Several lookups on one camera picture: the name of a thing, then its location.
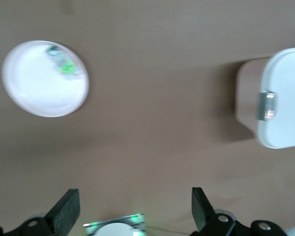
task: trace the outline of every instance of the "green light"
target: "green light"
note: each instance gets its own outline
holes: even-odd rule
[[[144,236],[142,232],[133,232],[133,236]]]
[[[140,222],[139,217],[137,215],[132,215],[131,220],[133,223],[136,223],[136,224]]]
[[[63,74],[72,74],[75,69],[75,63],[73,61],[68,61],[61,67],[61,72]]]

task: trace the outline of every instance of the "plastic container lid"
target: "plastic container lid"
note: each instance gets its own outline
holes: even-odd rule
[[[295,48],[277,53],[265,66],[261,92],[273,94],[269,119],[260,120],[258,136],[269,148],[295,146]]]
[[[3,62],[2,81],[18,106],[42,117],[74,112],[89,90],[88,73],[78,56],[48,41],[29,41],[15,47]]]

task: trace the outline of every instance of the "metal clip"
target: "metal clip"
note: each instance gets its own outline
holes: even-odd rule
[[[261,92],[259,94],[258,120],[269,120],[275,115],[276,94],[273,92]]]

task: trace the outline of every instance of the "white plate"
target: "white plate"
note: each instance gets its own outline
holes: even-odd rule
[[[68,76],[48,55],[56,46],[80,70]],[[89,90],[82,61],[70,49],[48,41],[29,41],[16,46],[2,66],[2,81],[11,99],[25,111],[41,117],[61,117],[77,110]]]

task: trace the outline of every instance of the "white container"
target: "white container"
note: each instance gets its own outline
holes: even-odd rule
[[[295,48],[240,68],[236,118],[268,148],[295,146]]]

